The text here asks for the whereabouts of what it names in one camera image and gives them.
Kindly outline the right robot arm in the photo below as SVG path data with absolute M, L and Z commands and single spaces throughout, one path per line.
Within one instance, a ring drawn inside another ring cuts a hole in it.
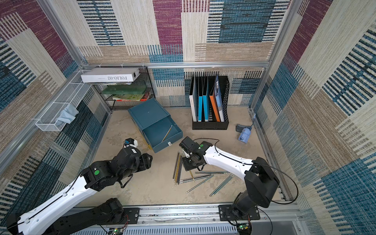
M 184 153 L 186 171 L 201 171 L 204 165 L 214 165 L 244 181 L 246 191 L 238 194 L 226 212 L 229 220 L 259 219 L 259 215 L 254 217 L 252 212 L 257 212 L 258 207 L 269 207 L 280 181 L 265 159 L 238 157 L 210 142 L 197 143 L 190 137 L 185 137 L 179 146 Z

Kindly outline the teal drawer cabinet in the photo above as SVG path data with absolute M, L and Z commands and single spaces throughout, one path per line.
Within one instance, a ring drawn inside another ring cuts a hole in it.
M 128 112 L 143 137 L 143 130 L 145 128 L 151 126 L 152 124 L 163 118 L 171 116 L 170 113 L 155 98 L 149 99 L 137 106 L 130 108 Z

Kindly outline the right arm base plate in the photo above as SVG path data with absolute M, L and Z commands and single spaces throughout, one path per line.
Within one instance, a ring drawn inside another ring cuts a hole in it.
M 257 207 L 250 208 L 247 212 L 242 212 L 230 204 L 220 204 L 218 205 L 218 211 L 221 221 L 260 220 Z

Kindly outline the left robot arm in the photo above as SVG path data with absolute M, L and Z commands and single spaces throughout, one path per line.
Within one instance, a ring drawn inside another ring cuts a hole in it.
M 138 142 L 125 140 L 123 148 L 111 160 L 96 161 L 83 169 L 72 183 L 52 198 L 24 214 L 12 214 L 6 231 L 13 235 L 70 235 L 106 222 L 121 223 L 126 218 L 118 199 L 111 198 L 100 206 L 65 216 L 70 209 L 106 187 L 151 168 L 152 156 L 142 154 Z

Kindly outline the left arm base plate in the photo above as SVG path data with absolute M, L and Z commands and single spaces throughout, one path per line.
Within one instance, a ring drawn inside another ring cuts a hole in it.
M 110 214 L 106 219 L 100 219 L 99 225 L 125 225 L 137 224 L 139 218 L 140 208 L 123 208 L 123 212 Z

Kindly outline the teal drawer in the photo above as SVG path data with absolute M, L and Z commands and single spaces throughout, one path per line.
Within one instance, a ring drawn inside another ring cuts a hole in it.
M 165 141 L 162 142 L 171 125 L 173 125 L 172 130 L 170 131 Z M 183 138 L 183 131 L 178 127 L 171 116 L 163 118 L 152 124 L 151 126 L 145 128 L 143 130 L 143 134 L 147 143 L 155 153 L 160 152 L 161 150 L 171 146 L 173 143 Z

